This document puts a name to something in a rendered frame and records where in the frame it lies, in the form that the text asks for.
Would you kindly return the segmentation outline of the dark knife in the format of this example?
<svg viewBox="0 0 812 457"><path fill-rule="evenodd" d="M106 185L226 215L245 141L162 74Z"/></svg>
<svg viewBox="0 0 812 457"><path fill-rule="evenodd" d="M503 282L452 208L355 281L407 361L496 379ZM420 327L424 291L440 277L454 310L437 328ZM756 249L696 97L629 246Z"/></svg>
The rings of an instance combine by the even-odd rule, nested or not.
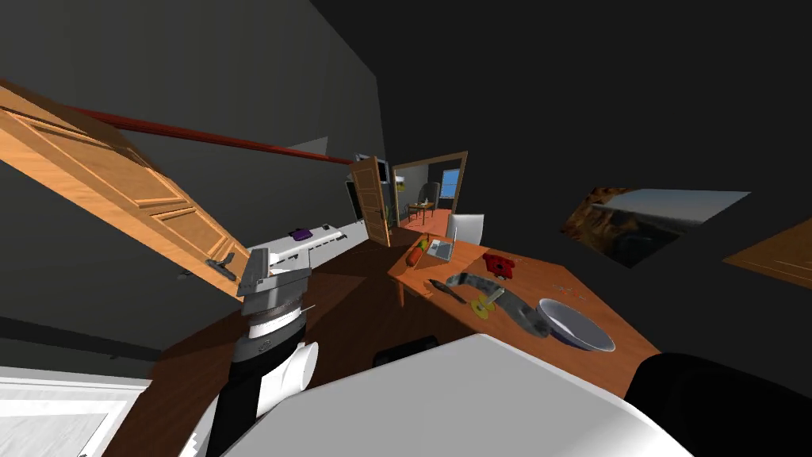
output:
<svg viewBox="0 0 812 457"><path fill-rule="evenodd" d="M448 285L446 285L444 282L440 282L440 281L435 280L435 279L430 279L430 280L429 280L429 283L430 283L430 284L431 284L431 285L432 285L434 288L436 288L437 290L439 290L439 291L443 292L444 294L448 294L449 296L451 296L452 298L454 298L456 301L459 301L459 302L460 302L460 303L462 303L462 304L466 304L466 303L467 303L467 301L466 301L466 300L465 300L463 297L461 297L460 295L456 294L456 293L455 293L455 292L454 292L454 291L453 291L453 290L452 290L452 289L451 289L451 288L450 288Z"/></svg>

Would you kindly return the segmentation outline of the grey curved cloth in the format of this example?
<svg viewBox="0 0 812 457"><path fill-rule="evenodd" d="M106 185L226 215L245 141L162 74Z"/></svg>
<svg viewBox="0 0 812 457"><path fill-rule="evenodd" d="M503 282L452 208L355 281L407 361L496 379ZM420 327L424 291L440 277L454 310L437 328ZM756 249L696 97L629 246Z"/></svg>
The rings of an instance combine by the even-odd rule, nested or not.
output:
<svg viewBox="0 0 812 457"><path fill-rule="evenodd" d="M479 292L479 295L483 294L494 301L496 311L502 309L519 327L525 329L533 336L546 338L552 332L549 324L540 317L536 308L528 305L516 294L513 294L496 281L463 272L459 275L450 276L445 284L451 289L461 285L473 287Z"/></svg>

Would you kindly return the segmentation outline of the white shelf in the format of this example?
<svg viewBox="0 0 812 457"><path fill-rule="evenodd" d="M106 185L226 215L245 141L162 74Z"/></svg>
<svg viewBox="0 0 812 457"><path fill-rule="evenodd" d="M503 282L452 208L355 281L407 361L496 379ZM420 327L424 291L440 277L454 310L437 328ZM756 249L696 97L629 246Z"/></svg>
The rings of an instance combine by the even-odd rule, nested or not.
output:
<svg viewBox="0 0 812 457"><path fill-rule="evenodd" d="M309 231L312 235L306 240L296 241L292 236L283 236L256 244L248 251L266 248L270 272L277 274L305 267L316 268L368 239L364 220L339 228L329 225L327 229L320 226Z"/></svg>

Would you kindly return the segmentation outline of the wooden desk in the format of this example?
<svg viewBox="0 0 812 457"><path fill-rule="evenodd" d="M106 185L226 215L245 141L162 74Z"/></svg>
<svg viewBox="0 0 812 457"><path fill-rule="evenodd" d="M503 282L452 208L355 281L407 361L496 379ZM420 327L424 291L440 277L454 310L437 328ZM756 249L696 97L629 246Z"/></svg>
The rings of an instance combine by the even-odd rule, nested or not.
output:
<svg viewBox="0 0 812 457"><path fill-rule="evenodd" d="M540 339L521 329L503 309L483 320L469 307L479 294L477 290L470 286L455 288L455 293L465 298L462 304L430 284L433 279L445 281L461 272L492 278L482 258L485 253L513 260L512 277L501 283L506 290L532 308L539 300L550 298L577 309L612 338L615 350L583 351L552 336ZM493 336L618 397L628 391L640 363L657 353L645 337L561 265L466 242L456 242L448 263L425 255L415 267L410 267L406 264L407 257L407 253L400 255L388 270L388 275L396 283L399 299L404 298L405 291L409 290L426 298L434 307L467 327L469 332Z"/></svg>

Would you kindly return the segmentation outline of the large wooden panelled door leaf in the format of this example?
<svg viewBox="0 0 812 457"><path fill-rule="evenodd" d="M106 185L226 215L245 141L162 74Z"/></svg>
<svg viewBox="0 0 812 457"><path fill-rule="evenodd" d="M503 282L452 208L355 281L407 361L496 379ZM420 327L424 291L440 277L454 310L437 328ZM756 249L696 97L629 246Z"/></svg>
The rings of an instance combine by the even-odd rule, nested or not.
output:
<svg viewBox="0 0 812 457"><path fill-rule="evenodd" d="M230 296L248 251L119 130L0 79L0 160ZM221 261L231 282L205 261Z"/></svg>

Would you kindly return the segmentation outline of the red telephone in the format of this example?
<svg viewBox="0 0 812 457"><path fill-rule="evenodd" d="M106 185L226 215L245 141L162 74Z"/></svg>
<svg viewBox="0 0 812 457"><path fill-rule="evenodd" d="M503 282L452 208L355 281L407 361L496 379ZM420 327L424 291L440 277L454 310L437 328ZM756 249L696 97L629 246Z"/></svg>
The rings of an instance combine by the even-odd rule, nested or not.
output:
<svg viewBox="0 0 812 457"><path fill-rule="evenodd" d="M482 259L485 261L485 267L489 273L501 280L513 279L515 262L512 259L488 253L484 253Z"/></svg>

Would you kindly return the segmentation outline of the white chair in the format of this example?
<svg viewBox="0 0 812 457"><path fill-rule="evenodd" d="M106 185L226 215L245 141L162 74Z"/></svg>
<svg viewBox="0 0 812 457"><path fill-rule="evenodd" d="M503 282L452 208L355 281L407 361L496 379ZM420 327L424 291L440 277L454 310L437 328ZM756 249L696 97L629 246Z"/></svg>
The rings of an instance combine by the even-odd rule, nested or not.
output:
<svg viewBox="0 0 812 457"><path fill-rule="evenodd" d="M480 244L484 231L483 214L452 213L448 217L446 237L470 244Z"/></svg>

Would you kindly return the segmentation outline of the white bowl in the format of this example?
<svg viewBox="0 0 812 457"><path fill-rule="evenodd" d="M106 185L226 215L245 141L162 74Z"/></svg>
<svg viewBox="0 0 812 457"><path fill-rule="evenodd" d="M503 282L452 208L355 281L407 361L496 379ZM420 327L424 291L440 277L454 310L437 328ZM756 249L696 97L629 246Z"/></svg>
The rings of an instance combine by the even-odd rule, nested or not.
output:
<svg viewBox="0 0 812 457"><path fill-rule="evenodd" d="M616 349L613 339L600 326L569 305L543 298L536 309L553 335L564 344L584 351L613 352Z"/></svg>

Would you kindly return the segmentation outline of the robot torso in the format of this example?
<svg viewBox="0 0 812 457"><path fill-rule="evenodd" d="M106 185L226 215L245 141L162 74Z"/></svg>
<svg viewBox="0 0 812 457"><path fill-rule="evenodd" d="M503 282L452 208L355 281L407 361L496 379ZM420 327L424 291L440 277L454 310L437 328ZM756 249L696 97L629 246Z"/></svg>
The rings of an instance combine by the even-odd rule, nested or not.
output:
<svg viewBox="0 0 812 457"><path fill-rule="evenodd" d="M288 397L223 457L692 457L620 397L485 334Z"/></svg>

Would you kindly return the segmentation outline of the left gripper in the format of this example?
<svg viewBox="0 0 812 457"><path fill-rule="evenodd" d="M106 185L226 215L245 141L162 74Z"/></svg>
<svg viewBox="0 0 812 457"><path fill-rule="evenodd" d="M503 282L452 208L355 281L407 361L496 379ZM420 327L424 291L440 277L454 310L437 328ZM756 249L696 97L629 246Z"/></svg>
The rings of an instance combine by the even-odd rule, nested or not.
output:
<svg viewBox="0 0 812 457"><path fill-rule="evenodd" d="M267 248L255 248L250 252L243 272L243 282L237 288L238 297L258 294L278 287L293 284L306 279L312 273L309 267L291 271L283 271L269 275L269 251Z"/></svg>

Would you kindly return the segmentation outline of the white framed panel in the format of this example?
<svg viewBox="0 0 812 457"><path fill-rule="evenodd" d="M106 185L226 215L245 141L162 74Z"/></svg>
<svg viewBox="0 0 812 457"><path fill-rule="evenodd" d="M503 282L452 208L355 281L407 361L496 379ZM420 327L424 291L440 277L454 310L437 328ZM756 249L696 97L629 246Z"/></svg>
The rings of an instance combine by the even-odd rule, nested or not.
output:
<svg viewBox="0 0 812 457"><path fill-rule="evenodd" d="M150 384L0 367L0 457L102 457Z"/></svg>

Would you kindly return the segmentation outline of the landscape picture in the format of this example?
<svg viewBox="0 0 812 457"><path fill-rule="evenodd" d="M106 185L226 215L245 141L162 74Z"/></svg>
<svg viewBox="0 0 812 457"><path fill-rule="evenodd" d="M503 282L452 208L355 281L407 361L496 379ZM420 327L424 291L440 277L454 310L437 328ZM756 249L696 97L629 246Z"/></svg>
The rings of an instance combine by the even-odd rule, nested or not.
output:
<svg viewBox="0 0 812 457"><path fill-rule="evenodd" d="M748 195L748 191L596 187L560 231L632 268Z"/></svg>

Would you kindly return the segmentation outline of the wooden panel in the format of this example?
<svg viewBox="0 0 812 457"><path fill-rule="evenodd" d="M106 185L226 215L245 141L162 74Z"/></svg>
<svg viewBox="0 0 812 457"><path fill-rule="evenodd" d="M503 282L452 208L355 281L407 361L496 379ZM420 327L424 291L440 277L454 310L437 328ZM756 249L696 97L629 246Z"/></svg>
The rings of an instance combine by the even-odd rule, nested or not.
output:
<svg viewBox="0 0 812 457"><path fill-rule="evenodd" d="M812 290L812 218L755 243L724 262Z"/></svg>

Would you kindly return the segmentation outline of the small wooden door leaf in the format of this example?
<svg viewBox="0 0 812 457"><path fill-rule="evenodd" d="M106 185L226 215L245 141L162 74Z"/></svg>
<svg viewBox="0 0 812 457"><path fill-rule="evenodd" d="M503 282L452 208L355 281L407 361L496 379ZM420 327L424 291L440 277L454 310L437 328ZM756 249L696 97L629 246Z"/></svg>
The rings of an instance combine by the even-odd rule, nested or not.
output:
<svg viewBox="0 0 812 457"><path fill-rule="evenodd" d="M350 173L362 210L368 238L382 244L384 247L390 247L377 158L371 156L352 163Z"/></svg>

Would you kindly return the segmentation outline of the grey laptop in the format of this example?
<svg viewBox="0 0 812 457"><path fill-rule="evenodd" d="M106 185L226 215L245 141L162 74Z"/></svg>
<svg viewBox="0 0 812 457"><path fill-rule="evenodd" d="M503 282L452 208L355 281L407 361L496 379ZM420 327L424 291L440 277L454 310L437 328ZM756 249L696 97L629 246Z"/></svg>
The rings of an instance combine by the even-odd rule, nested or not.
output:
<svg viewBox="0 0 812 457"><path fill-rule="evenodd" d="M453 232L451 242L446 242L442 240L433 240L427 247L426 253L437 259L443 260L445 262L450 262L454 253L456 240L458 240L457 229L455 229Z"/></svg>

